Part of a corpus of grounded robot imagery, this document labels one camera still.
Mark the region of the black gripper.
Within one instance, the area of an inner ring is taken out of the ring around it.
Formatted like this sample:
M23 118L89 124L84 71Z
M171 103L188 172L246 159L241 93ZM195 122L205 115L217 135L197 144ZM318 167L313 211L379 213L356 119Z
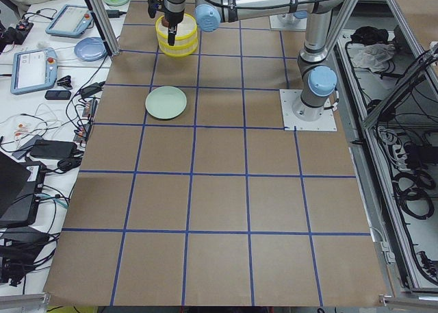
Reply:
M148 14L155 18L157 12L163 12L168 21L168 44L175 45L178 24L182 22L185 0L148 0Z

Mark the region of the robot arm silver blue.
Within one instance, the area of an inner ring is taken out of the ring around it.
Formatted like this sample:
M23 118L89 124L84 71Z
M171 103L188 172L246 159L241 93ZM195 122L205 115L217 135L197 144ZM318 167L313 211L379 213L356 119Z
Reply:
M333 8L344 0L195 0L195 19L204 32L213 32L221 23L280 14L307 14L306 37L299 67L304 84L300 100L310 108L320 108L336 85L321 89L319 80L331 74L323 66L329 51L328 31ZM186 0L148 0L148 13L162 12L168 21L168 44L174 45L177 28L183 20Z

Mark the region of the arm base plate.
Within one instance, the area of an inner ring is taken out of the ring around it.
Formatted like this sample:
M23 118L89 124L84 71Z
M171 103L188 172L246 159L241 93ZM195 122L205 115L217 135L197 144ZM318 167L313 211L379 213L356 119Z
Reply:
M304 32L307 17L297 17L295 14L279 14L270 16L271 30Z
M280 101L283 115L283 127L286 131L299 132L336 132L337 127L329 100L323 107L310 108L302 102L302 90L281 89Z

